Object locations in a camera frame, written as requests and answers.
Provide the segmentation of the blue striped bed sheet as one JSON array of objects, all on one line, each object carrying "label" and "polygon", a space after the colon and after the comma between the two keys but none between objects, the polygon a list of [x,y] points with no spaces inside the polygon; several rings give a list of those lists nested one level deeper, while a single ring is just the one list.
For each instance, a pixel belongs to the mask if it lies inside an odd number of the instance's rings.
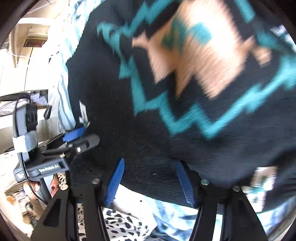
[{"label": "blue striped bed sheet", "polygon": [[[60,129],[68,132],[85,127],[82,137],[91,135],[87,133],[90,121],[84,104],[79,105],[79,116],[72,112],[66,63],[78,47],[90,14],[104,2],[79,2],[72,14],[72,24],[62,32],[59,53],[51,61],[52,81],[56,89],[52,96]],[[133,50],[146,51],[153,85],[163,83],[170,74],[174,75],[174,99],[179,99],[193,81],[207,100],[216,100],[247,69],[248,57],[253,57],[259,68],[264,69],[272,64],[278,53],[280,69],[271,85],[254,101],[245,95],[234,105],[235,109],[246,105],[249,110],[255,110],[262,97],[269,95],[283,81],[295,77],[295,26],[274,1],[140,2],[140,8],[128,23],[116,30],[103,23],[96,28],[121,61],[120,77],[129,74],[138,78],[138,74],[130,69],[134,59],[128,59],[124,54],[121,37],[130,40]],[[78,156],[70,158],[70,168]],[[82,184],[72,182],[70,168],[64,183],[75,189]],[[264,211],[267,192],[273,189],[277,173],[277,166],[258,167],[249,184],[236,185],[246,195],[268,240],[271,239],[270,228],[281,224],[276,214],[284,206],[295,203],[293,196]],[[83,204],[79,203],[77,208],[78,233],[87,240]],[[180,205],[148,197],[120,182],[113,202],[109,207],[103,207],[102,212],[110,240],[190,240],[198,209],[187,202]],[[218,235],[219,240],[222,219],[222,205],[219,204],[213,234]]]}]

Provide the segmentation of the black patterned knit sweater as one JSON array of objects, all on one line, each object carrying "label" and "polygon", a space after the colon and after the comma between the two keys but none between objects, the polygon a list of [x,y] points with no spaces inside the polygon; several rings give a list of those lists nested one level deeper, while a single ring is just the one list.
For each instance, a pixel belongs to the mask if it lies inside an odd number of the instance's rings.
[{"label": "black patterned knit sweater", "polygon": [[125,161],[121,183],[148,197],[186,204],[175,172],[184,161],[216,186],[247,185],[258,167],[277,166],[275,184],[267,192],[264,211],[295,196],[295,77],[262,97],[255,110],[234,105],[248,95],[251,101],[271,85],[280,69],[280,54],[260,69],[253,57],[247,69],[214,101],[190,81],[174,99],[175,77],[153,85],[146,51],[132,49],[121,37],[126,57],[138,74],[120,77],[118,55],[98,33],[98,24],[116,30],[128,23],[140,1],[105,1],[92,11],[74,55],[67,61],[68,91],[74,116],[86,106],[88,134],[100,144],[73,160],[75,185],[101,176],[102,168]]}]

